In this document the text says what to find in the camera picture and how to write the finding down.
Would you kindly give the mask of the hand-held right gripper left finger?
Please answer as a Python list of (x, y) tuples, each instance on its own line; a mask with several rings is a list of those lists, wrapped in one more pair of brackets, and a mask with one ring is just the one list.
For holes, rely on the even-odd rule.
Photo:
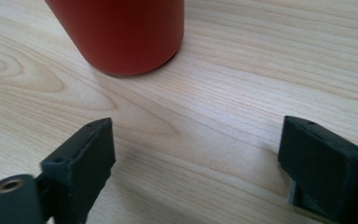
[(36, 179), (43, 218), (85, 224), (116, 161), (112, 120), (86, 124), (41, 161)]

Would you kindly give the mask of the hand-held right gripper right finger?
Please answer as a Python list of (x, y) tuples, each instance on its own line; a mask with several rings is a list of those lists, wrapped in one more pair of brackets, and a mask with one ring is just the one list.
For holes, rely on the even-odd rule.
[(358, 146), (323, 126), (286, 116), (278, 161), (289, 202), (337, 224), (358, 224)]

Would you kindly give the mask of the red cup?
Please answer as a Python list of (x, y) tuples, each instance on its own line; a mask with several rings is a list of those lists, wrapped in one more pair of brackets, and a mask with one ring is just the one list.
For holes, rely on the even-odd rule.
[(45, 0), (85, 60), (109, 75), (165, 64), (180, 48), (185, 0)]

